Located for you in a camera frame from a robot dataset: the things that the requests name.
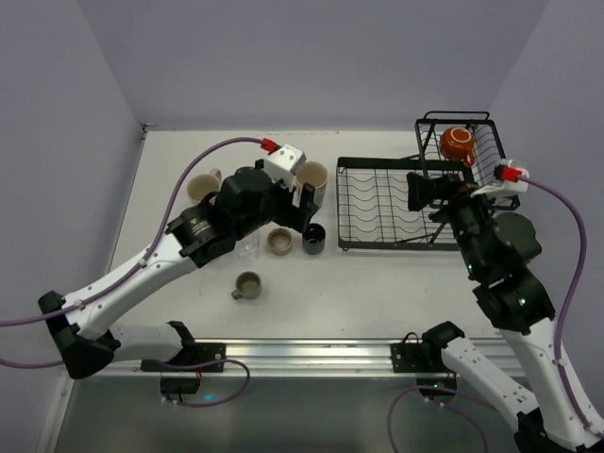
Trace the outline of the tall floral cream mug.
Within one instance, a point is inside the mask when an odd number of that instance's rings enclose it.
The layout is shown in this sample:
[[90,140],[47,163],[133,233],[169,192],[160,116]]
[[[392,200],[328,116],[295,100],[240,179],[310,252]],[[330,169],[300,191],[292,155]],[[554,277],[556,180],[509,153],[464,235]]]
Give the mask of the tall floral cream mug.
[[328,181],[327,168],[316,161],[306,161],[295,176],[294,203],[299,204],[305,183],[314,187],[313,203],[321,208],[326,194]]

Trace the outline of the small beige patterned cup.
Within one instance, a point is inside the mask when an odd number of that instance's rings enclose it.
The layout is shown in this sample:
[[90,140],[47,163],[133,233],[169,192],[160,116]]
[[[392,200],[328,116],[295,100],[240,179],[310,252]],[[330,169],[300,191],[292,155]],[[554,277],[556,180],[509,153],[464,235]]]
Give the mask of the small beige patterned cup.
[[268,233],[267,245],[269,251],[275,256],[288,255],[293,248],[292,233],[287,228],[274,228]]

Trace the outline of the beige ceramic mug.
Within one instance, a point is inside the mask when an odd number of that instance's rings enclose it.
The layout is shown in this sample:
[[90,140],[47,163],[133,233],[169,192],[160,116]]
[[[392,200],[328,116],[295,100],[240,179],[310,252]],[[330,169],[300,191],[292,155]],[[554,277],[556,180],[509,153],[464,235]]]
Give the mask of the beige ceramic mug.
[[219,169],[211,169],[206,174],[192,177],[186,185],[186,192],[192,204],[197,205],[208,194],[218,192],[221,183],[222,172]]

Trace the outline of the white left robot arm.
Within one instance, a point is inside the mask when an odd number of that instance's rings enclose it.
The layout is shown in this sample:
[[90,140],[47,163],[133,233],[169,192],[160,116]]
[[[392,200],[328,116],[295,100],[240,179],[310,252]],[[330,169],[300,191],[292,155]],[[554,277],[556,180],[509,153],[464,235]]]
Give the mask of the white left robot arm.
[[163,286],[233,251],[269,223],[305,231],[317,207],[313,187],[294,201],[301,168],[270,159],[242,167],[118,269],[81,290],[44,294],[38,305],[70,377],[88,378],[116,360],[126,344],[112,325]]

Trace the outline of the blue round mug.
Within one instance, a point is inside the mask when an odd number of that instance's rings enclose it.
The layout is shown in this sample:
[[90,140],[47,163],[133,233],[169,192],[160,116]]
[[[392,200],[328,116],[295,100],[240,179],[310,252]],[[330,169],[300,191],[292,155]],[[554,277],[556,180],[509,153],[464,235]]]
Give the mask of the blue round mug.
[[318,255],[325,248],[326,230],[317,223],[311,223],[302,233],[302,247],[309,255]]

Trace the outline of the clear glass cup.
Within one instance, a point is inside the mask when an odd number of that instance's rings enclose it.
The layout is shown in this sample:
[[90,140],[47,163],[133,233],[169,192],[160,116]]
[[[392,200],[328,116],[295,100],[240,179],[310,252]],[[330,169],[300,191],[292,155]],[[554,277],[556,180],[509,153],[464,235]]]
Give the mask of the clear glass cup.
[[237,259],[248,263],[260,257],[260,233],[254,231],[237,242],[235,247]]

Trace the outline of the orange round mug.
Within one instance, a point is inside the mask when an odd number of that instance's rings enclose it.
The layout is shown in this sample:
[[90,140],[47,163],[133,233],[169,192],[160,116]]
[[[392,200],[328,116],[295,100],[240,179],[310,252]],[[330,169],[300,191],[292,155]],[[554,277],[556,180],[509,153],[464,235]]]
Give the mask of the orange round mug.
[[476,162],[475,144],[476,139],[469,129],[454,126],[446,129],[441,135],[439,151],[445,159],[461,162],[466,167],[472,167]]

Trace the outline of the cream round mug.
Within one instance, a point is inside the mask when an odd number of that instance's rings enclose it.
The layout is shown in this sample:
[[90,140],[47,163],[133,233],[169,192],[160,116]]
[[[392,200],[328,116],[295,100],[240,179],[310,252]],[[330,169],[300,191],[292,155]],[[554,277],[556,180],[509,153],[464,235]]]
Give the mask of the cream round mug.
[[252,271],[239,274],[235,279],[235,287],[231,292],[234,300],[254,300],[260,296],[262,281],[260,276]]

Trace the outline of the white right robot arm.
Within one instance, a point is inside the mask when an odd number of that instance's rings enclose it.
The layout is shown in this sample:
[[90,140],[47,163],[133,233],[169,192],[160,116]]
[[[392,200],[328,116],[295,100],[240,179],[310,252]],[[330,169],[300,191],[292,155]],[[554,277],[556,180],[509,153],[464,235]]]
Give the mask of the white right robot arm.
[[[479,187],[447,174],[407,175],[408,206],[422,210],[441,201],[431,220],[450,225],[486,318],[518,359],[528,381],[522,386],[481,354],[450,322],[426,331],[422,343],[450,371],[461,375],[506,421],[522,452],[600,452],[603,418],[585,393],[562,343],[562,329],[586,259],[584,222],[570,200],[529,176],[500,164],[494,183]],[[579,257],[562,307],[556,310],[545,286],[529,270],[542,247],[532,222],[515,212],[494,215],[493,195],[538,187],[558,198],[579,229]]]

